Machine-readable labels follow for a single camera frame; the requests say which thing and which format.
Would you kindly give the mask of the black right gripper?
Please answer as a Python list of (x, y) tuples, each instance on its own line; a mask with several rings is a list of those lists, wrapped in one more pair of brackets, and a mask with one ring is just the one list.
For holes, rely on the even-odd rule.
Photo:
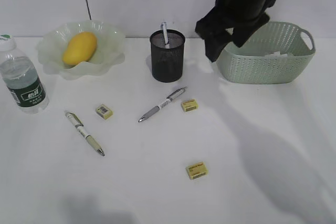
[(204, 39), (205, 54), (211, 62), (215, 62), (223, 49), (231, 41), (241, 47), (261, 26), (269, 22), (265, 12), (251, 20), (239, 19), (213, 7), (196, 23), (195, 32)]

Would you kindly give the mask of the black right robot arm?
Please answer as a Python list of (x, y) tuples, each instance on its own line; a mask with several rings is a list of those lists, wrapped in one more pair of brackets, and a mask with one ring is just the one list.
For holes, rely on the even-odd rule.
[(265, 10), (276, 0), (216, 0), (214, 7), (196, 23), (195, 32), (205, 43), (205, 54), (215, 62), (230, 42), (241, 47), (269, 22)]

